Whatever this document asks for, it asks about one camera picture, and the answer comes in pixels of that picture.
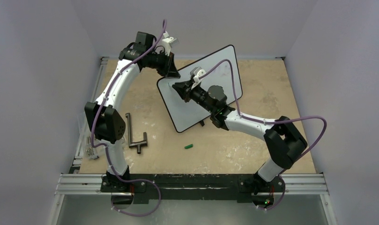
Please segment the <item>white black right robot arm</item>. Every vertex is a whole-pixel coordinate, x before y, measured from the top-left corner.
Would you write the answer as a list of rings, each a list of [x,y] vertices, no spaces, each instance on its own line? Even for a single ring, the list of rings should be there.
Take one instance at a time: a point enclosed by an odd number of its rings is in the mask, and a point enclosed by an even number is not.
[[[243,114],[227,104],[227,96],[221,86],[212,85],[204,90],[192,81],[176,82],[172,88],[185,102],[194,101],[210,113],[213,125],[227,131],[238,131],[259,138],[266,143],[270,157],[254,174],[254,185],[265,191],[273,179],[294,162],[308,146],[305,138],[288,117],[260,119]]]

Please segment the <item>clear plastic screw box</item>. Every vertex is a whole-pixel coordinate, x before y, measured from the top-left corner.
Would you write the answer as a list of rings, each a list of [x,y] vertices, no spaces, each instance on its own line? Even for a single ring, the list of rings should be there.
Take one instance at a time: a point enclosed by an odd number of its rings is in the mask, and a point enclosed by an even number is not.
[[[79,127],[79,155],[89,160],[96,160],[99,158],[98,150],[91,145],[91,131],[85,116],[82,112],[78,115]]]

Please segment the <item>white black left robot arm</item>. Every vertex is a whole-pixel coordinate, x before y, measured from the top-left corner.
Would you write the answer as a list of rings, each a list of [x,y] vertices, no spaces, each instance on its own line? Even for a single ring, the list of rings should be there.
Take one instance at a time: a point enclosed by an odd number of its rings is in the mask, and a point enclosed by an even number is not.
[[[152,68],[163,78],[179,78],[171,52],[178,39],[164,32],[159,37],[138,32],[134,42],[121,50],[117,67],[101,95],[84,107],[88,122],[90,144],[102,147],[107,158],[107,171],[102,177],[101,191],[125,192],[134,186],[125,160],[122,139],[125,120],[119,113],[131,84],[143,68]]]

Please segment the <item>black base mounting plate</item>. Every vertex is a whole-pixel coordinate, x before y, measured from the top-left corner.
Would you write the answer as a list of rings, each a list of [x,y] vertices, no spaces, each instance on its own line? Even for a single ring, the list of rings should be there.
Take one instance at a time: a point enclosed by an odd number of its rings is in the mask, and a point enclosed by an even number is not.
[[[272,205],[274,195],[285,191],[284,181],[275,177],[262,181],[254,174],[129,174],[122,182],[111,174],[102,175],[100,191],[128,194],[135,204],[149,200],[216,200]]]

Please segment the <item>green marker cap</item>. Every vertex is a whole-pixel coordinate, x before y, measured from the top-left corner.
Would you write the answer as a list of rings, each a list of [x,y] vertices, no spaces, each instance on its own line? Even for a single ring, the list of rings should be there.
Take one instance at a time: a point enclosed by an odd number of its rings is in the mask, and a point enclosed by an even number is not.
[[[184,148],[185,148],[185,149],[190,149],[190,148],[192,148],[192,147],[193,147],[193,144],[189,144],[189,145],[185,146]]]

